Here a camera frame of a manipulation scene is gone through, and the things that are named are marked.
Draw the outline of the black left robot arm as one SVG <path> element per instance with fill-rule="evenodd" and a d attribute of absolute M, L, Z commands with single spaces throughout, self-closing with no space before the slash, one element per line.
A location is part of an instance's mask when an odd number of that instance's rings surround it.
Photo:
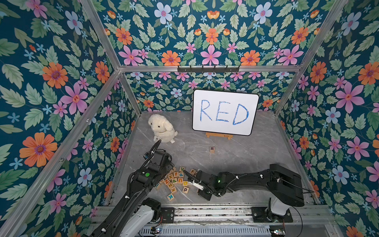
<path fill-rule="evenodd" d="M 127 179 L 125 194 L 91 237 L 134 237 L 148 223 L 161 221 L 161 203 L 147 196 L 174 165 L 171 155 L 159 149 L 160 144 L 158 140 L 145 153 L 142 166 Z"/>

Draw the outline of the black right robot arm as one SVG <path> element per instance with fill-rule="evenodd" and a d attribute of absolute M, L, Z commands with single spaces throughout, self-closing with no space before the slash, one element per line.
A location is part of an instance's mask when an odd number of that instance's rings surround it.
<path fill-rule="evenodd" d="M 264 190 L 272 193 L 268 207 L 251 208 L 256 223 L 292 222 L 290 207 L 305 206 L 301 176 L 280 166 L 271 164 L 268 169 L 255 173 L 234 174 L 220 172 L 211 175 L 203 171 L 184 172 L 189 181 L 198 188 L 198 195 L 210 201 L 212 196 L 222 197 L 226 193 L 241 190 Z"/>

